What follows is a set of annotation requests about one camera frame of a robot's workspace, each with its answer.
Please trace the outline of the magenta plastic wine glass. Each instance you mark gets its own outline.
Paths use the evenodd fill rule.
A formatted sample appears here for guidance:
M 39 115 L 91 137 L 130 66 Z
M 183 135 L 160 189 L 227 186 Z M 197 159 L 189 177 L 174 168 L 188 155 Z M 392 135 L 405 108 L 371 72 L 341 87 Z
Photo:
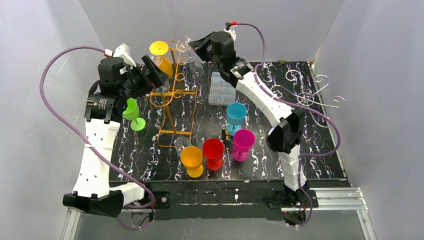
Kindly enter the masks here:
M 248 129 L 240 129 L 233 136 L 232 157 L 238 162 L 245 161 L 249 156 L 249 151 L 255 144 L 256 138 L 253 132 Z

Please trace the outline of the yellow foot orange glass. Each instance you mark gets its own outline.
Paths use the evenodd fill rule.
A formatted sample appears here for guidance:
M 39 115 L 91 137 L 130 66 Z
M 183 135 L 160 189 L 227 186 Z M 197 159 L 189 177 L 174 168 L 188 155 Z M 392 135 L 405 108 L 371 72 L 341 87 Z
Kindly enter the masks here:
M 170 60 L 165 56 L 165 54 L 169 51 L 169 46 L 165 41 L 154 41 L 149 46 L 149 51 L 153 55 L 151 57 L 152 61 L 155 65 L 165 74 L 171 78 L 174 74 L 173 66 Z

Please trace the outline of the gold wire glass rack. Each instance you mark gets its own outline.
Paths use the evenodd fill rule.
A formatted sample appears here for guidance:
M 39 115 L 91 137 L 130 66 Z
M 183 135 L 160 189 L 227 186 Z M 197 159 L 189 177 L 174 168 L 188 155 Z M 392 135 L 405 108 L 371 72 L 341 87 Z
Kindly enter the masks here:
M 159 128 L 159 132 L 156 139 L 158 146 L 163 148 L 174 148 L 175 146 L 172 144 L 168 144 L 168 145 L 161 144 L 160 136 L 161 135 L 181 135 L 181 136 L 188 136 L 188 138 L 191 139 L 193 135 L 193 130 L 194 130 L 195 113 L 194 112 L 192 113 L 191 130 L 178 131 L 176 130 L 174 126 L 174 121 L 171 115 L 169 105 L 173 102 L 173 100 L 179 99 L 185 95 L 192 95 L 193 98 L 196 99 L 198 95 L 198 89 L 185 90 L 182 87 L 181 81 L 183 81 L 186 78 L 186 75 L 182 71 L 180 71 L 180 66 L 187 65 L 187 63 L 183 62 L 183 60 L 185 60 L 186 58 L 181 57 L 181 52 L 179 52 L 176 49 L 176 47 L 174 48 L 169 47 L 169 50 L 165 54 L 165 56 L 170 60 L 172 64 L 173 76 L 171 77 L 171 79 L 173 80 L 173 83 L 170 85 L 168 91 L 166 92 L 152 91 L 149 94 L 149 100 L 151 105 L 157 108 L 163 108 L 165 109 L 165 112 L 166 112 L 166 116 L 163 118 L 163 123 L 161 127 Z

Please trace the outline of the blue plastic wine glass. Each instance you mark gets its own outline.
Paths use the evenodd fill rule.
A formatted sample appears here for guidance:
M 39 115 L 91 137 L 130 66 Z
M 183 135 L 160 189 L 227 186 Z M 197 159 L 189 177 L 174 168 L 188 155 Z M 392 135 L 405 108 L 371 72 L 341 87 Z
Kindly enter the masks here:
M 235 133 L 242 129 L 241 124 L 244 122 L 247 115 L 247 108 L 245 105 L 234 102 L 226 108 L 226 119 L 227 125 L 226 130 L 230 136 L 234 136 Z

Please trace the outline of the red plastic wine glass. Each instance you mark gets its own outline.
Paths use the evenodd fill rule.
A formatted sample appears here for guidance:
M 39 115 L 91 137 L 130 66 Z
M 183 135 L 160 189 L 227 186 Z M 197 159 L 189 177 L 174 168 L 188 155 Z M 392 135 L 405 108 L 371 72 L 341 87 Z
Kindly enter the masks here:
M 210 138 L 202 146 L 206 158 L 206 166 L 211 171 L 219 170 L 223 164 L 224 144 L 218 138 Z

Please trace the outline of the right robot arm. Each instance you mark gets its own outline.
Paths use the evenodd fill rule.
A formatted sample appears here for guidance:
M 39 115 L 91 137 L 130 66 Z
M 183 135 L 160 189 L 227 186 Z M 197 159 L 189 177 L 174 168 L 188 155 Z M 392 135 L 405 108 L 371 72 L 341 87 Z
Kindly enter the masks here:
M 271 128 L 266 135 L 266 143 L 282 161 L 283 200 L 291 204 L 306 203 L 312 207 L 300 160 L 305 113 L 274 96 L 254 72 L 252 65 L 237 56 L 234 43 L 230 33 L 213 31 L 204 38 L 189 41 L 188 45 L 202 61 L 211 62 L 221 77 L 254 103 L 269 121 Z

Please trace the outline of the clear tumbler glass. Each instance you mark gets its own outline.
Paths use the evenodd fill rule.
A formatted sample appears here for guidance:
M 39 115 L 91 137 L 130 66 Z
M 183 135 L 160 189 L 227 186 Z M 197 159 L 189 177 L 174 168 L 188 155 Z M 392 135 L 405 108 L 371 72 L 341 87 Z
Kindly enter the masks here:
M 180 136 L 174 141 L 174 147 L 177 152 L 177 155 L 180 156 L 184 149 L 190 147 L 191 141 L 187 137 Z
M 196 145 L 199 149 L 203 148 L 204 143 L 212 137 L 208 129 L 199 129 L 195 134 Z

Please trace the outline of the yellow black screwdriver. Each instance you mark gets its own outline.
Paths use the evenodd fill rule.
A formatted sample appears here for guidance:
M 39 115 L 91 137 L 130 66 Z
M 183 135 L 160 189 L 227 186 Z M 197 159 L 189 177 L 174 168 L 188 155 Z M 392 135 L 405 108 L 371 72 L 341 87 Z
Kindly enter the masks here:
M 222 143 L 223 143 L 223 146 L 224 146 L 223 156 L 225 158 L 225 162 L 226 162 L 226 165 L 227 165 L 226 170 L 229 171 L 231 169 L 230 156 L 229 156 L 230 134 L 229 134 L 229 132 L 226 128 L 222 129 L 221 138 L 222 138 Z

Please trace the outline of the clear plastic compartment box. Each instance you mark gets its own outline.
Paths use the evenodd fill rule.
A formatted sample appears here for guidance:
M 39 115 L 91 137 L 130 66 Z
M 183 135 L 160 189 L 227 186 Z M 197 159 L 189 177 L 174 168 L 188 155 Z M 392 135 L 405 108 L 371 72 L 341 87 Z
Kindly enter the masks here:
M 226 82 L 219 72 L 212 72 L 208 103 L 210 106 L 226 107 L 236 101 L 236 89 Z

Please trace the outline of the green plastic wine glass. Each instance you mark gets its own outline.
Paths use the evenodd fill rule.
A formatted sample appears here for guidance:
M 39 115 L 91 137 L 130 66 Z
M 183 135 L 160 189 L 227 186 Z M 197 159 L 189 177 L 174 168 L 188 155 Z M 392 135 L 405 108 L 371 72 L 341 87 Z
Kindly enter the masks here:
M 122 113 L 123 118 L 130 121 L 130 128 L 133 131 L 141 131 L 145 128 L 146 121 L 139 117 L 140 110 L 137 101 L 134 98 L 129 98 L 126 103 L 127 107 Z

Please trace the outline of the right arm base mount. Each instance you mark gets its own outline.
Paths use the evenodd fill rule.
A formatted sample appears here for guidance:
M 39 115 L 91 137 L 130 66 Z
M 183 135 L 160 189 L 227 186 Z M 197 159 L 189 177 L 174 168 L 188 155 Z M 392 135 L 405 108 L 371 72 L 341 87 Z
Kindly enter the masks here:
M 314 190 L 308 188 L 293 191 L 271 190 L 263 199 L 271 209 L 283 211 L 283 221 L 287 226 L 299 228 L 311 219 L 311 211 L 319 207 L 318 197 Z

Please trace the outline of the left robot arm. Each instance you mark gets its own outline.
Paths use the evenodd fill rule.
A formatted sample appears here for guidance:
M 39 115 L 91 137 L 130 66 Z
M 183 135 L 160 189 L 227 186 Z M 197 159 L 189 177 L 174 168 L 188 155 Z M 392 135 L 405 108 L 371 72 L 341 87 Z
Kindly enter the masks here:
M 122 119 L 135 120 L 143 128 L 136 111 L 136 98 L 161 87 L 169 76 L 149 55 L 144 65 L 128 63 L 122 56 L 102 59 L 97 67 L 99 80 L 88 90 L 84 118 L 87 141 L 81 167 L 72 192 L 63 196 L 64 206 L 86 214 L 117 217 L 123 207 L 144 198 L 145 189 L 131 181 L 110 187 L 111 156 Z

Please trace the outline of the orange plastic wine glass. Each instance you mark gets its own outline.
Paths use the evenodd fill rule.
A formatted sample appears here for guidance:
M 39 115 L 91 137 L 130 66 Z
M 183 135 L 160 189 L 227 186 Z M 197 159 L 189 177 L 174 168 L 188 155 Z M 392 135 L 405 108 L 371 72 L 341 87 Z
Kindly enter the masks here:
M 186 147 L 180 155 L 182 164 L 191 178 L 198 178 L 204 172 L 203 153 L 196 146 Z

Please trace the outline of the clear wine glass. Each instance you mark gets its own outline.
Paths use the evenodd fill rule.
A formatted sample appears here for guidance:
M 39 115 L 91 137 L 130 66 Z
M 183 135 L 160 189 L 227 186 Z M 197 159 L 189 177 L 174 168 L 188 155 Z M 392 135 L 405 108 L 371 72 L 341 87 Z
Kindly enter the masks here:
M 186 56 L 186 59 L 183 60 L 183 62 L 188 64 L 191 74 L 194 77 L 199 78 L 204 75 L 204 69 L 200 59 L 195 55 L 194 50 L 189 45 L 192 41 L 193 39 L 191 37 L 183 36 L 176 42 L 175 48 Z
M 169 81 L 173 75 L 173 68 L 169 61 L 169 59 L 163 55 L 151 55 L 150 59 L 152 62 L 167 75 L 166 81 L 163 83 L 161 87 L 158 87 L 155 92 L 164 93 L 169 90 Z

